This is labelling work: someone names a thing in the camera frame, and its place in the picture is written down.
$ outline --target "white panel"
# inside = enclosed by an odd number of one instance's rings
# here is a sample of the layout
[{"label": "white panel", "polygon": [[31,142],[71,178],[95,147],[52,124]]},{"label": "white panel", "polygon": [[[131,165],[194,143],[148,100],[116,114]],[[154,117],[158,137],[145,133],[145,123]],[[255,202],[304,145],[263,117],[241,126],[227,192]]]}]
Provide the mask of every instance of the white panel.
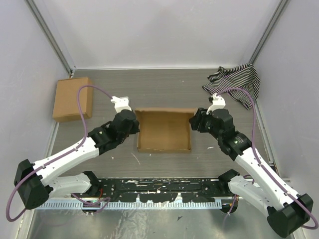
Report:
[{"label": "white panel", "polygon": [[[44,157],[56,81],[67,72],[24,1],[0,1],[0,29],[0,228],[1,238],[14,238],[19,221],[7,222],[4,212],[16,168]],[[12,217],[22,207],[16,196]]]},{"label": "white panel", "polygon": [[[319,219],[319,2],[291,0],[255,66],[258,105],[283,177],[314,200]],[[307,231],[318,238],[318,231]]]},{"label": "white panel", "polygon": [[279,0],[35,2],[77,68],[158,68],[248,62]]}]

